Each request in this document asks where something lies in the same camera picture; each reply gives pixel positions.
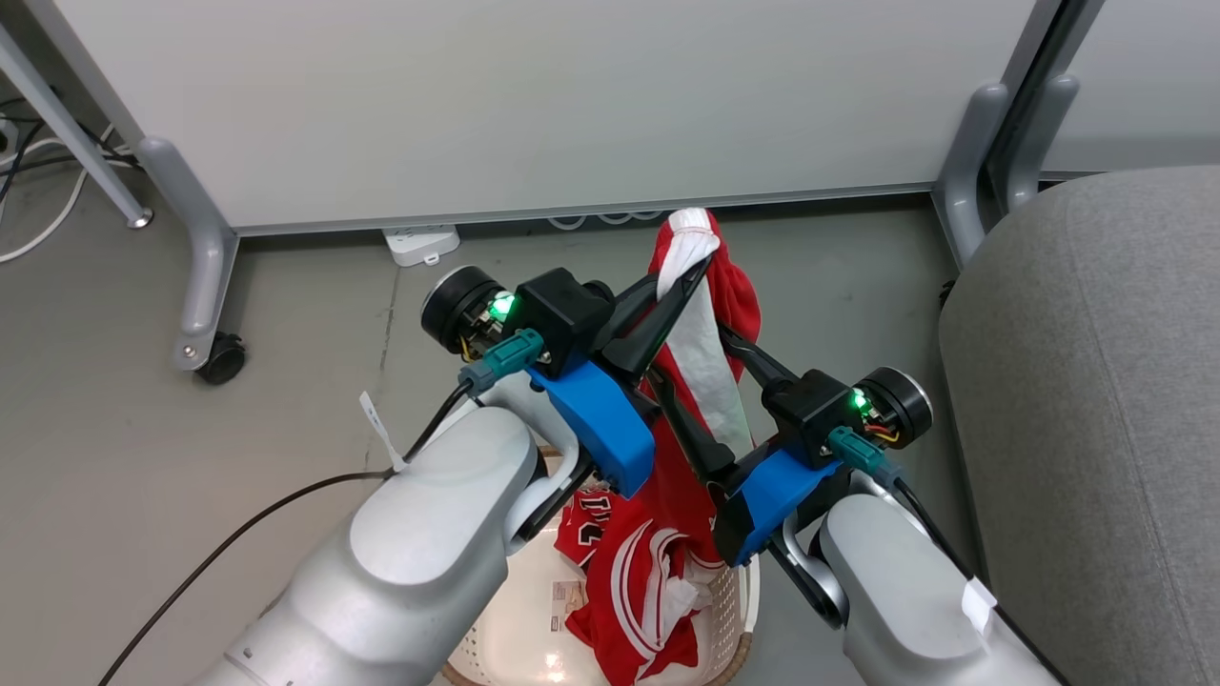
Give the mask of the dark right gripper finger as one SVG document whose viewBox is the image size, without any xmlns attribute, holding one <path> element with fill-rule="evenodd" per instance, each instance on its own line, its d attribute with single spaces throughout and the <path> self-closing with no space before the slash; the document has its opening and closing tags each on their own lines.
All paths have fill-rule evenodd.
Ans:
<svg viewBox="0 0 1220 686">
<path fill-rule="evenodd" d="M 793 385 L 798 381 L 795 374 L 784 367 L 780 361 L 762 352 L 758 344 L 745 339 L 743 334 L 737 334 L 727 325 L 719 323 L 719 334 L 723 345 L 723 352 L 733 360 L 742 363 L 747 374 L 762 387 L 764 392 L 775 392 Z"/>
<path fill-rule="evenodd" d="M 684 408 L 672 378 L 649 376 L 648 383 L 695 478 L 702 485 L 728 485 L 738 470 L 734 453 Z"/>
</svg>

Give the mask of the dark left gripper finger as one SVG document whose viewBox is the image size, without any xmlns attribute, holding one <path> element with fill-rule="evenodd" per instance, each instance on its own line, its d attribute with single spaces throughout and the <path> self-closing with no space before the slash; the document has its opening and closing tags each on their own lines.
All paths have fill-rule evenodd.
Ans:
<svg viewBox="0 0 1220 686">
<path fill-rule="evenodd" d="M 658 273 L 647 273 L 615 298 L 615 309 L 604 326 L 605 334 L 627 334 L 658 304 Z"/>
<path fill-rule="evenodd" d="M 612 378 L 644 378 L 687 303 L 704 281 L 711 258 L 684 270 L 658 304 L 627 334 L 600 334 L 600 367 Z"/>
</svg>

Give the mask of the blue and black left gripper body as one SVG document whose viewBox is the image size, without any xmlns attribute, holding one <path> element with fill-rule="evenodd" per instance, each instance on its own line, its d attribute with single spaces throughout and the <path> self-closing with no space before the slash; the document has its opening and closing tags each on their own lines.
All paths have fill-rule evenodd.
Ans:
<svg viewBox="0 0 1220 686">
<path fill-rule="evenodd" d="M 648 481 L 655 442 L 622 378 L 600 367 L 599 334 L 615 309 L 600 283 L 553 269 L 505 291 L 483 269 L 454 269 L 429 291 L 422 330 L 465 360 L 468 395 L 525 385 L 527 404 L 550 406 L 601 481 L 634 496 Z"/>
</svg>

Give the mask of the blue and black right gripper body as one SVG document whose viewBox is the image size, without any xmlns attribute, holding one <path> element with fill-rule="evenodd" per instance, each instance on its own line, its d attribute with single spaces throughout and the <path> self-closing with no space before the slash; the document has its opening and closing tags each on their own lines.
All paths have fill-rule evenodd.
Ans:
<svg viewBox="0 0 1220 686">
<path fill-rule="evenodd" d="M 924 387 L 893 367 L 877 367 L 855 385 L 810 370 L 780 391 L 762 391 L 762 406 L 777 432 L 721 485 L 723 503 L 712 522 L 716 551 L 731 566 L 762 552 L 802 503 L 842 469 L 894 491 L 902 469 L 884 452 L 910 446 L 935 421 Z"/>
</svg>

